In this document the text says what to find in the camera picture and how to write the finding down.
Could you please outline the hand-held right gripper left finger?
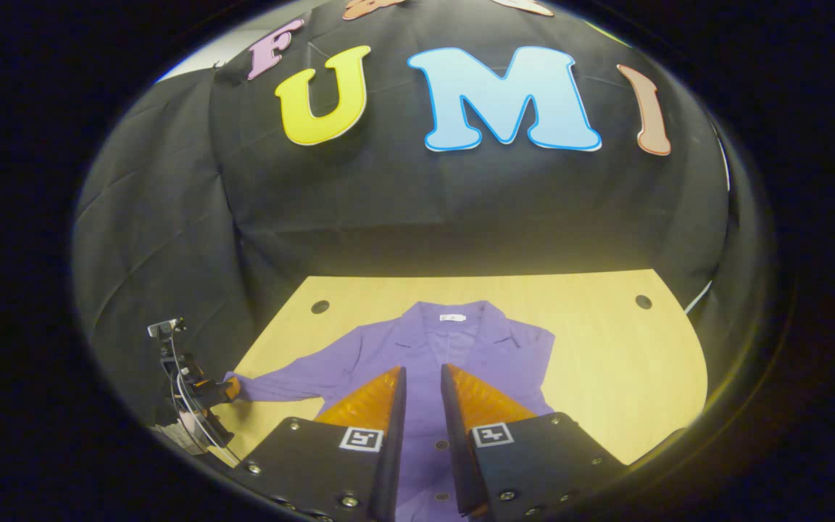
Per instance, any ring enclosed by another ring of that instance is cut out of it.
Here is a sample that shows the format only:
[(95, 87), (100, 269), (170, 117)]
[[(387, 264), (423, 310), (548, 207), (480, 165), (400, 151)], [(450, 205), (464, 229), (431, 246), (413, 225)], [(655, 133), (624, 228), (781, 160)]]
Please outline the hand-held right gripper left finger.
[(306, 521), (391, 521), (407, 371), (385, 371), (315, 419), (288, 417), (233, 469), (234, 482)]

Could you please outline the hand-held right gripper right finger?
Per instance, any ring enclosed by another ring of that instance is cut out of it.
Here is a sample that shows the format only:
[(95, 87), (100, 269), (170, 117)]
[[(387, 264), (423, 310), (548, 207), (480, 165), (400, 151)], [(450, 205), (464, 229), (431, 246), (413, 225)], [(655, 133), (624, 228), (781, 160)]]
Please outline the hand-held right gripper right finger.
[(628, 468), (566, 413), (535, 414), (441, 367), (455, 501), (466, 519), (589, 519)]

